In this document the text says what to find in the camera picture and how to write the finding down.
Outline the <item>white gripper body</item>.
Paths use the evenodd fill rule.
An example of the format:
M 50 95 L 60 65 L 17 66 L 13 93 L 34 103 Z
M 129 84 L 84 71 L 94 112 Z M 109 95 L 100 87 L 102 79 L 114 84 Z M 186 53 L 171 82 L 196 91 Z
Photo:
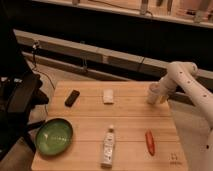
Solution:
M 168 99 L 168 95 L 162 94 L 158 83 L 152 83 L 148 87 L 147 103 L 151 105 L 162 104 Z

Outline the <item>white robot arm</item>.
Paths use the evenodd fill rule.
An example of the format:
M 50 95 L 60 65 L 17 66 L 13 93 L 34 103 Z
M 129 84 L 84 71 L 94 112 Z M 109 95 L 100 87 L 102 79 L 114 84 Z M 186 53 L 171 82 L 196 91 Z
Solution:
M 193 62 L 169 63 L 167 73 L 158 82 L 149 85 L 147 103 L 164 103 L 177 87 L 182 88 L 210 127 L 201 171 L 213 171 L 213 93 L 196 80 L 197 72 L 197 65 Z

